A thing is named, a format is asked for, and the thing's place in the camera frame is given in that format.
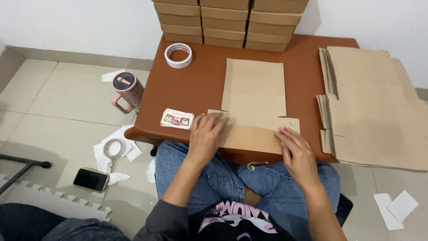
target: black t-shirt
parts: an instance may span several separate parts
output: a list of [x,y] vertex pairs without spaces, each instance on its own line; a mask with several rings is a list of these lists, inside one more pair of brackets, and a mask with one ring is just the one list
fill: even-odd
[[294,241],[268,213],[246,204],[221,201],[188,216],[186,208],[163,200],[134,237],[142,240]]

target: jeans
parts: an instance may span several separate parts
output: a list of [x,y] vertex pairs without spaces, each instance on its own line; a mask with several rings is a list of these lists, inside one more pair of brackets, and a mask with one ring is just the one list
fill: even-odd
[[[159,198],[165,193],[188,152],[185,144],[164,141],[156,155],[156,186]],[[330,164],[317,164],[321,183],[336,211],[340,178]],[[244,185],[264,197],[255,205],[271,215],[297,241],[311,240],[308,214],[302,190],[291,178],[284,163],[256,167],[238,166],[235,171],[218,154],[205,166],[193,190],[188,213],[193,214],[221,200],[244,202]]]

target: tape roll on floor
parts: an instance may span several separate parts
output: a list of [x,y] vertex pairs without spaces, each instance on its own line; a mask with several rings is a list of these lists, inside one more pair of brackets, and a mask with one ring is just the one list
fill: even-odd
[[[175,50],[184,50],[189,54],[189,56],[183,61],[172,61],[169,57],[171,53]],[[167,49],[165,49],[165,59],[169,66],[171,66],[172,68],[181,69],[192,62],[192,50],[188,45],[184,43],[171,44],[170,46],[168,46]]]
[[103,154],[110,158],[116,159],[125,152],[126,144],[121,139],[108,140],[103,147]]

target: gray floor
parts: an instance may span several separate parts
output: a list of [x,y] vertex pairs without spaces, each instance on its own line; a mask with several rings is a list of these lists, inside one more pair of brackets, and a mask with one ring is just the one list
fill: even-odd
[[[115,70],[119,69],[26,60],[0,94],[0,153],[53,162],[52,169],[34,169],[23,178],[111,207],[111,223],[131,238],[158,200],[156,185],[146,177],[151,145],[138,142],[142,155],[133,162],[123,158],[115,163],[115,172],[132,178],[110,187],[105,198],[71,185],[80,167],[95,167],[92,146],[135,120],[134,114],[122,114],[111,105],[115,92],[111,83],[101,82],[102,74]],[[145,84],[148,71],[131,71]],[[350,241],[427,239],[428,174],[334,166],[342,179],[342,193],[354,203],[343,227]],[[11,175],[18,168],[16,163],[0,162],[0,173]],[[405,229],[388,231],[373,194],[389,193],[394,199],[404,189],[419,207],[404,221]]]

